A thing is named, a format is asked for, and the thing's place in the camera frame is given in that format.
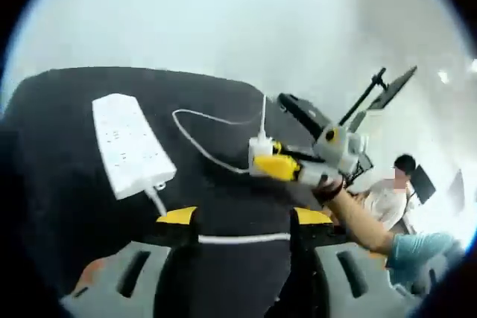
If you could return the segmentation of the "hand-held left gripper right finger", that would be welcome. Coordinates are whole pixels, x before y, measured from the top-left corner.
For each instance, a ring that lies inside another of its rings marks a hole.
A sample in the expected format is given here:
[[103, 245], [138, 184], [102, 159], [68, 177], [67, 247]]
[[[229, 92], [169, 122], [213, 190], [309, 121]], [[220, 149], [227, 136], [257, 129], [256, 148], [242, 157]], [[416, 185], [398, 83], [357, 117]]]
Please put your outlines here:
[[299, 317], [406, 317], [410, 297], [377, 254], [335, 231], [322, 212], [291, 211], [291, 292]]

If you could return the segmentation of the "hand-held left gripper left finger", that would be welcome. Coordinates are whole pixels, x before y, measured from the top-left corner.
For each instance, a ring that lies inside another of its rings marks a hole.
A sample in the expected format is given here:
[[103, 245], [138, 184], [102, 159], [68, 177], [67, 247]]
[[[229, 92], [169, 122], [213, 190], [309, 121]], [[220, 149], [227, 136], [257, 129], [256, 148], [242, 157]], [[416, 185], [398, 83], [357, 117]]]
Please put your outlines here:
[[158, 217], [151, 235], [131, 241], [116, 254], [86, 267], [93, 282], [84, 282], [61, 299], [72, 317], [155, 317], [161, 280], [174, 254], [197, 241], [195, 206]]

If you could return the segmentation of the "person's right hand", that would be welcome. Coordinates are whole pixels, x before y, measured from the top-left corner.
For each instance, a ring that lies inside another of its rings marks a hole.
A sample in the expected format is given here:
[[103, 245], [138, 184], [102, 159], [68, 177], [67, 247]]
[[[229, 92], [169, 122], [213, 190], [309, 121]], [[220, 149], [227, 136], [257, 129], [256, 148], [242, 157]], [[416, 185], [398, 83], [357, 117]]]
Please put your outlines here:
[[319, 202], [324, 203], [333, 200], [342, 191], [344, 184], [343, 177], [322, 176], [318, 185], [312, 189], [312, 194]]

